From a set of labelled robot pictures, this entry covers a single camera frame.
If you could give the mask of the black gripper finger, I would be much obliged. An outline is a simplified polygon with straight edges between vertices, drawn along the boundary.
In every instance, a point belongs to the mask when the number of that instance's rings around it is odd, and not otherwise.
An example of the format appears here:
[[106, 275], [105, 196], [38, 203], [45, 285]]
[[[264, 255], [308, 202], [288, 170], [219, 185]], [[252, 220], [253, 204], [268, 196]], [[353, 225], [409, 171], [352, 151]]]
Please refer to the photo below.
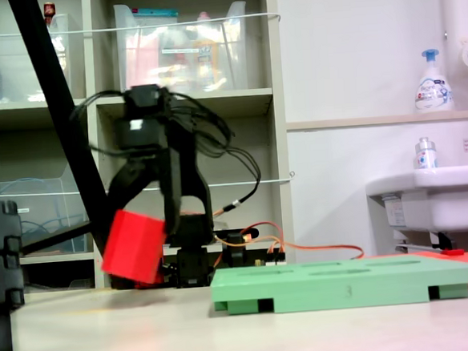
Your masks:
[[157, 161], [153, 155], [127, 159], [109, 184], [107, 198], [112, 216], [123, 210], [148, 184], [157, 180]]
[[159, 184], [164, 196], [165, 230], [173, 235], [180, 223], [180, 161], [179, 154], [172, 148], [165, 148], [159, 154]]

